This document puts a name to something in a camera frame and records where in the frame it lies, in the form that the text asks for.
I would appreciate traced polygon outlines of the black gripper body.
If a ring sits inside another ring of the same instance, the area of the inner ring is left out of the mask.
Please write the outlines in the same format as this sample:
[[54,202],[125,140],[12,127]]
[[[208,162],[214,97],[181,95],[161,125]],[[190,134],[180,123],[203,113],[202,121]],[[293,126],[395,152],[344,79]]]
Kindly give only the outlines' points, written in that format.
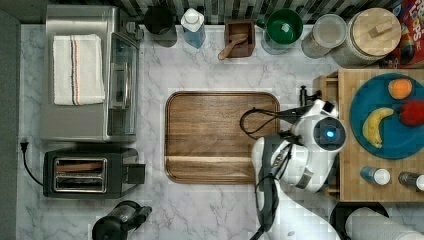
[[307,106],[309,102],[313,102],[321,98],[321,91],[317,90],[314,94],[309,95],[305,85],[300,87],[299,102],[301,106]]

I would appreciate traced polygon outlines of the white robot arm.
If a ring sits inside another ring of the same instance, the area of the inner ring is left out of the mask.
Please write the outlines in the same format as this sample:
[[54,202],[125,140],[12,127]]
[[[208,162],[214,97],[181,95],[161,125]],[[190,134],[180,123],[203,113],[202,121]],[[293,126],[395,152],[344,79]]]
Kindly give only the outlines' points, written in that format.
[[277,117],[291,128],[258,138],[251,160],[255,172],[255,204],[259,227],[249,240],[341,240],[327,220],[290,198],[282,185],[316,193],[327,181],[347,130],[337,108],[319,98],[311,105],[301,98],[298,108]]

